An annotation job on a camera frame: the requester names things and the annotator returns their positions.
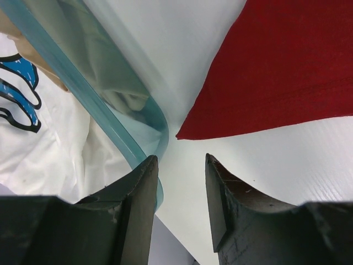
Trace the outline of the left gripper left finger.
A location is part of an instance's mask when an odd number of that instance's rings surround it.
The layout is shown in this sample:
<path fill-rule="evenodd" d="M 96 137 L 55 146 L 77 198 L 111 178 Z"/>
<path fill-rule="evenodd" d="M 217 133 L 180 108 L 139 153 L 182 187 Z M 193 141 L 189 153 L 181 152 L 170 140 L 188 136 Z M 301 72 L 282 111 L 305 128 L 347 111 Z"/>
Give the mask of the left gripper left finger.
<path fill-rule="evenodd" d="M 56 196 L 1 197 L 2 264 L 147 264 L 158 159 L 75 204 Z"/>

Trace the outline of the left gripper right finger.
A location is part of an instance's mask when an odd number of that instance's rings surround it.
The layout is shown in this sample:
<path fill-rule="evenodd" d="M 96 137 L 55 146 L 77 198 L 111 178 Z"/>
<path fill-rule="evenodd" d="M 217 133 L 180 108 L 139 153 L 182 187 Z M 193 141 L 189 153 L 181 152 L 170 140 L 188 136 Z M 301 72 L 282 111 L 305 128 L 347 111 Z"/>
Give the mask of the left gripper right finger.
<path fill-rule="evenodd" d="M 352 202 L 295 206 L 205 159 L 213 250 L 220 264 L 351 264 Z"/>

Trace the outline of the red t shirt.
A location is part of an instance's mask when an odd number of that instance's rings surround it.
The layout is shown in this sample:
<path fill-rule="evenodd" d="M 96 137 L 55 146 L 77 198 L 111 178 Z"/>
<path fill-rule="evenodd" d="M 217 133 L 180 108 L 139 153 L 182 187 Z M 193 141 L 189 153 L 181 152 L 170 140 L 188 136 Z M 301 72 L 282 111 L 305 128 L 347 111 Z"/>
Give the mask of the red t shirt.
<path fill-rule="evenodd" d="M 177 139 L 352 115 L 352 2 L 247 1 Z"/>

